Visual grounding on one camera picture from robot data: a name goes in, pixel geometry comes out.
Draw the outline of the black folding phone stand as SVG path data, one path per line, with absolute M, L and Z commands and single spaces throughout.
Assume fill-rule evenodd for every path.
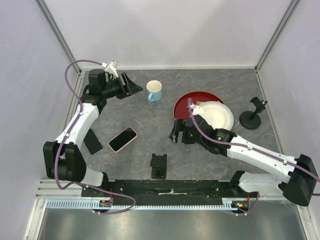
M 168 155 L 151 155 L 151 178 L 155 180 L 165 180 L 167 178 L 167 159 Z

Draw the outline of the phone with beige case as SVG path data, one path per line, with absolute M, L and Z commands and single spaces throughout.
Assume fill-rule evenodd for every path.
M 138 137 L 137 132 L 130 126 L 121 131 L 118 135 L 113 137 L 108 146 L 114 153 L 118 153 L 125 148 L 129 143 Z

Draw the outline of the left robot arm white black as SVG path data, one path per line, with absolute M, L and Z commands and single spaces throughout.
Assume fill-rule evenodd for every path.
M 126 73 L 117 76 L 103 69 L 92 69 L 88 73 L 77 110 L 66 129 L 55 139 L 43 146 L 46 175 L 50 179 L 69 181 L 92 186 L 99 197 L 110 191 L 105 172 L 89 168 L 81 153 L 81 146 L 94 121 L 100 116 L 107 100 L 119 100 L 142 92 Z

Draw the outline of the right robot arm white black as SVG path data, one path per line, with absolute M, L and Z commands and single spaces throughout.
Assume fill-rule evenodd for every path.
M 198 144 L 212 154 L 244 161 L 265 171 L 264 174 L 237 171 L 229 184 L 229 191 L 235 197 L 245 192 L 282 194 L 290 202 L 307 207 L 315 195 L 320 178 L 307 155 L 294 157 L 268 150 L 230 130 L 213 128 L 200 115 L 176 119 L 168 137 L 177 143 L 180 133 L 186 145 Z

